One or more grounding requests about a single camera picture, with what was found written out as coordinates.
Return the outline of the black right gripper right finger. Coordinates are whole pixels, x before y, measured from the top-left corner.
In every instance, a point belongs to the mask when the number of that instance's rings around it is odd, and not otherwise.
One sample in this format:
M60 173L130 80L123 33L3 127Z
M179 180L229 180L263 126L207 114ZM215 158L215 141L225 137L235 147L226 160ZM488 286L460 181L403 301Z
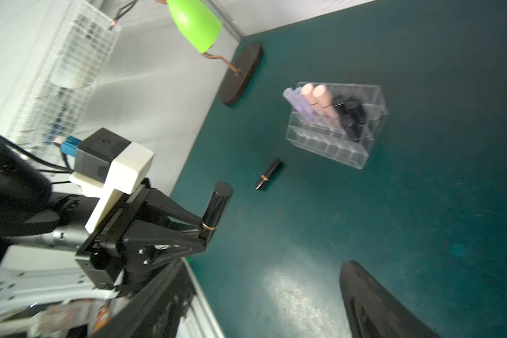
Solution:
M438 337L362 265L344 262L339 276L352 337Z

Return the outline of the lilac lipstick tube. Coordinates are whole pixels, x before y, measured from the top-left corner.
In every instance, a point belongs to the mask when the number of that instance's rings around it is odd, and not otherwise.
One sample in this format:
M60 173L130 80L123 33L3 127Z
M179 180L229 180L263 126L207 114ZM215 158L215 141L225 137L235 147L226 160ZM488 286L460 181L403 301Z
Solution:
M297 100L297 102L301 108L301 112L303 112L305 114L309 114L309 115L317 115L313 106L308 102L308 100L302 94L302 87L297 87L293 91L293 97Z
M291 87L288 87L283 92L283 97L287 100L287 102L291 105L294 111L300 114L305 114L301 112L301 108L297 102L297 100L293 97L293 91L294 89Z

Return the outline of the pale pink lipstick tube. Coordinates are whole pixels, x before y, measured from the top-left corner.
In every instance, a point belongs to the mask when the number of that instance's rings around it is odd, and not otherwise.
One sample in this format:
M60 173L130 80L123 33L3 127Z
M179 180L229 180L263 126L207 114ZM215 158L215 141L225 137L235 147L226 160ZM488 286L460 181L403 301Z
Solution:
M322 108L321 104L318 102L318 100L314 97L313 91L315 87L312 83L306 83L301 88L301 95L302 97L308 102L310 107L313 109L313 111L322 117L327 117L324 109Z

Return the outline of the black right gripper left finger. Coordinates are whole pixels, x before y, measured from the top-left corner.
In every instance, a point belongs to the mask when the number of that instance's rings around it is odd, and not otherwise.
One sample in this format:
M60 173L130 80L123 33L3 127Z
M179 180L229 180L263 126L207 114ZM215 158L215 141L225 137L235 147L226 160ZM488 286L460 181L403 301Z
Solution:
M175 337L194 294L184 261L165 267L93 337Z

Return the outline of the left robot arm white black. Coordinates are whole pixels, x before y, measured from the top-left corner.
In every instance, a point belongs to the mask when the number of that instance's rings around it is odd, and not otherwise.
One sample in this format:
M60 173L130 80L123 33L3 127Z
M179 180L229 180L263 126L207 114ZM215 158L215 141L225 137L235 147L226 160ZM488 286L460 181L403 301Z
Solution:
M0 135L0 242L72 250L100 290L114 289L120 274L122 288L135 289L163 266L203 252L233 193L218 183L204 215L190 213L150 185L151 151L104 128L66 139L63 153L75 164L57 170L81 195L56 192L29 153Z

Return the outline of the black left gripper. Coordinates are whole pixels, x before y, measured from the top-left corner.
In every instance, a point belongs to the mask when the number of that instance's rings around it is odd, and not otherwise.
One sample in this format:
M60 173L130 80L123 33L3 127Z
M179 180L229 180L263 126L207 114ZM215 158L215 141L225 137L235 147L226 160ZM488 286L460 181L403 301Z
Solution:
M114 289L124 266L129 273L145 274L205 251L207 242L193 233L201 218L151 187L145 178L131 195L120 197L76 252L76 263L96 289ZM144 200L145 220L151 223L130 225Z

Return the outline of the pink lip gloss tube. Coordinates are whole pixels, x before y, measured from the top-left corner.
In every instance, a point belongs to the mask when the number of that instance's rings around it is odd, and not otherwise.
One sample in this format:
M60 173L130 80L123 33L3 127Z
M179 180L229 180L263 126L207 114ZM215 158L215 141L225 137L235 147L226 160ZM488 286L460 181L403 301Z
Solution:
M332 96L325 84L318 85L314 88L313 97L318 102L318 105L323 111L325 117L335 123L339 123L339 114L332 105Z

